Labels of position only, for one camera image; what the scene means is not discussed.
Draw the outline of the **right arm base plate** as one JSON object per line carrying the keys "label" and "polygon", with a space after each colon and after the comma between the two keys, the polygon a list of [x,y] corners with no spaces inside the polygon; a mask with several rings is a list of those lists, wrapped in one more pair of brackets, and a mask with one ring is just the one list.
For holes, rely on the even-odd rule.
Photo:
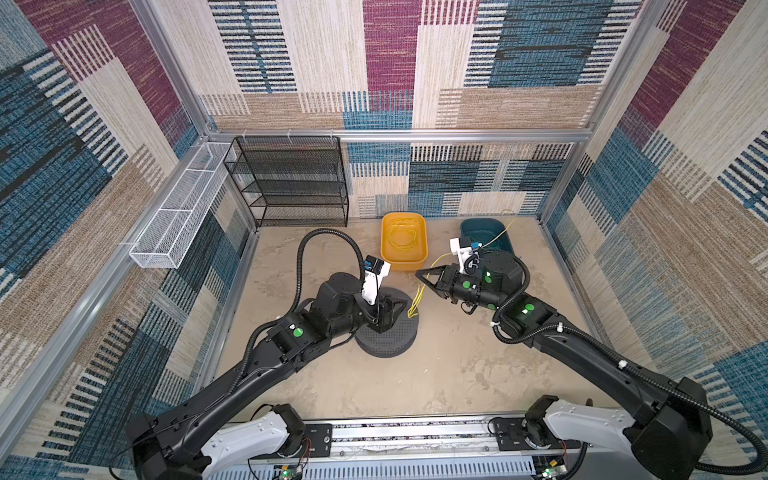
{"label": "right arm base plate", "polygon": [[542,420],[528,421],[524,417],[495,416],[486,423],[488,433],[496,440],[503,452],[531,451],[578,452],[581,443],[577,440],[563,440],[556,437]]}

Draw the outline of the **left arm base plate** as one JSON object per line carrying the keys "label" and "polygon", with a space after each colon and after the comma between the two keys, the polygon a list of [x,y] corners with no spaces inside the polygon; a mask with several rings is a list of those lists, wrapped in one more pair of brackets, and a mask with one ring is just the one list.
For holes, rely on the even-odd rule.
{"label": "left arm base plate", "polygon": [[288,458],[326,458],[330,456],[333,440],[331,423],[310,423],[290,440]]}

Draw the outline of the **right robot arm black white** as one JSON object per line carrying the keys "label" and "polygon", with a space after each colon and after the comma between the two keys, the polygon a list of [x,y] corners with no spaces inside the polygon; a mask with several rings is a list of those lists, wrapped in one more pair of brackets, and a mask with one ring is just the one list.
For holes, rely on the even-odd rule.
{"label": "right robot arm black white", "polygon": [[[616,437],[614,449],[633,456],[655,477],[687,479],[696,470],[746,476],[766,470],[763,440],[711,407],[700,384],[687,377],[673,381],[629,360],[528,294],[529,269],[514,254],[482,254],[472,273],[453,263],[419,270],[416,276],[452,303],[491,310],[491,328],[502,343],[523,344],[560,361],[615,400],[631,419],[626,426],[603,426],[601,432]],[[742,465],[702,462],[713,438],[713,421],[744,437],[755,450],[754,459]]]}

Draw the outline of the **dark grey cable spool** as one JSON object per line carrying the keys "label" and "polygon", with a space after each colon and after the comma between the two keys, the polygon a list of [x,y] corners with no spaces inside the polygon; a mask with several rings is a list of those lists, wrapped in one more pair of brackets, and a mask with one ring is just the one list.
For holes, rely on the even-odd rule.
{"label": "dark grey cable spool", "polygon": [[374,330],[374,324],[365,323],[357,330],[354,340],[364,352],[371,356],[392,358],[403,354],[415,342],[418,334],[419,315],[408,316],[412,298],[402,290],[381,287],[378,300],[382,298],[407,300],[407,311],[403,312],[393,328],[386,332],[377,332]]}

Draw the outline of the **yellow plastic tray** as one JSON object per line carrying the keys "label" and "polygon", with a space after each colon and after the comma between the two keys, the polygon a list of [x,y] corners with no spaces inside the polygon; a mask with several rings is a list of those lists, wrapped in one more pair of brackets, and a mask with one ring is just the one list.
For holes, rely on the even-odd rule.
{"label": "yellow plastic tray", "polygon": [[421,269],[428,257],[425,218],[411,212],[386,214],[381,220],[380,253],[392,270]]}

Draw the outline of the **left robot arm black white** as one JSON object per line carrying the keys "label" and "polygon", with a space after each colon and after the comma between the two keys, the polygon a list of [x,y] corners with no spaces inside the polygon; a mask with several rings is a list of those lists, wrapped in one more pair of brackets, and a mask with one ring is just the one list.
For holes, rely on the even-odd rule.
{"label": "left robot arm black white", "polygon": [[249,457],[299,448],[304,423],[289,405],[277,405],[262,419],[231,426],[230,420],[269,389],[337,347],[336,337],[370,328],[391,329],[406,310],[405,294],[383,287],[390,264],[364,256],[346,233],[310,231],[298,249],[320,235],[349,244],[358,274],[337,272],[317,295],[296,295],[288,311],[257,327],[238,364],[178,406],[158,416],[134,417],[126,428],[135,473],[140,479],[208,479]]}

